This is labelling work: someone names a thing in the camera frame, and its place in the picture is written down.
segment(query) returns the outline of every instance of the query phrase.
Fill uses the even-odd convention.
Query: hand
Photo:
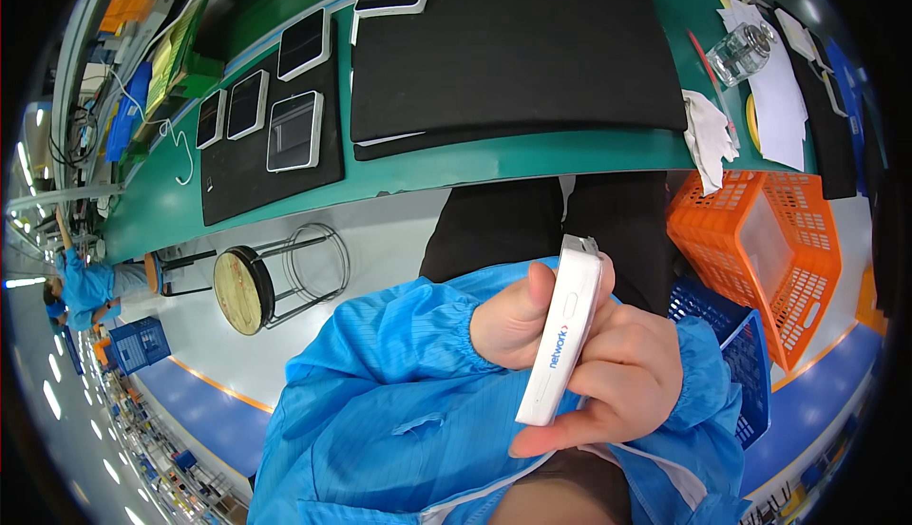
[[[523,428],[510,454],[539,456],[597,442],[628,442],[655,431],[678,403],[678,333],[664,317],[609,301],[596,313],[567,388],[590,396],[550,427]]]
[[[615,285],[611,259],[600,255],[604,263],[597,309],[610,299]],[[551,305],[555,280],[553,269],[534,261],[529,264],[527,277],[511,283],[475,308],[469,334],[476,353],[508,369],[531,367]]]

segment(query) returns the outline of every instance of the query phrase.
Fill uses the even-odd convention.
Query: finger
[[[605,324],[608,321],[608,317],[619,306],[620,306],[620,303],[609,298],[605,301],[605,303],[603,303],[600,307],[598,307],[598,309],[596,310],[596,316],[592,320],[592,327],[589,330],[589,335],[592,336],[592,335],[599,334],[602,331],[604,331]]]
[[[640,409],[653,408],[655,405],[650,404],[651,400],[660,394],[661,388],[655,377],[642,367],[590,361],[574,369],[567,390],[592,396],[610,405],[625,418]]]
[[[604,252],[599,252],[598,257],[602,260],[602,281],[598,288],[596,309],[609,301],[611,299],[611,292],[615,291],[615,264]]]
[[[674,326],[674,324],[665,317],[659,317],[658,315],[645,312],[633,305],[625,304],[617,306],[617,308],[611,312],[602,325],[602,328],[608,330],[625,324],[640,324],[647,329],[656,332],[664,332],[667,331],[668,326],[672,326],[672,328]]]
[[[529,264],[527,296],[533,309],[547,311],[551,305],[556,280],[552,268],[548,268],[540,261]]]
[[[580,360],[653,366],[655,359],[660,360],[663,354],[657,337],[649,329],[640,324],[626,324],[590,337]]]
[[[514,458],[541,456],[553,450],[567,449],[583,444],[615,441],[611,427],[623,424],[617,415],[605,409],[597,413],[595,408],[575,410],[554,418],[548,427],[526,427],[519,431],[510,444],[510,455]]]

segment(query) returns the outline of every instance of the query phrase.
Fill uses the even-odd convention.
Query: black foam mat
[[[282,82],[276,77],[277,49],[238,77],[239,80],[244,79],[245,75],[261,69],[269,73],[266,126],[237,141],[222,139],[200,151],[199,193],[202,196],[203,224],[211,226],[345,177],[339,128],[335,21],[332,40],[332,55],[328,61],[289,82]],[[312,168],[270,173],[266,170],[269,112],[275,102],[311,90],[317,90],[324,97],[319,164]]]
[[[774,13],[769,14],[769,23],[780,32],[784,32]],[[852,149],[852,129],[849,120],[833,111],[827,86],[817,77],[814,66],[808,63],[803,55],[792,50],[788,40],[785,44],[792,62],[795,80],[804,96],[808,121],[811,125],[811,137],[814,140],[814,154],[817,159],[817,172],[823,183],[824,199],[848,199],[857,194],[855,181],[857,172],[855,154]],[[817,46],[821,58],[829,63],[827,51],[822,45]]]
[[[427,0],[422,14],[359,20],[354,51],[352,140],[426,132],[356,146],[358,159],[562,128],[687,128],[652,0]]]

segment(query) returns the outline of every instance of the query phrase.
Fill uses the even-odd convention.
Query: blue uniform
[[[247,522],[489,519],[507,489],[551,456],[507,455],[523,427],[513,418],[530,371],[489,363],[469,337],[475,307],[527,269],[418,278],[341,303],[285,367]],[[741,386],[705,322],[685,318],[678,340],[683,388],[666,423],[643,439],[588,448],[621,465],[636,525],[736,523],[750,506],[738,497]],[[559,413],[581,404],[568,391]]]
[[[70,247],[54,260],[57,273],[63,278],[60,299],[66,302],[69,314],[66,324],[70,329],[85,331],[92,327],[92,314],[109,300],[114,287],[114,270],[104,264],[86,266],[85,261]],[[120,315],[120,305],[112,307],[102,319]]]

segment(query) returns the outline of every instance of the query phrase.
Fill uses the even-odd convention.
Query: blue cap
[[[47,315],[49,317],[60,317],[67,311],[67,306],[60,300],[57,300],[51,305],[46,305],[45,309],[47,309]]]

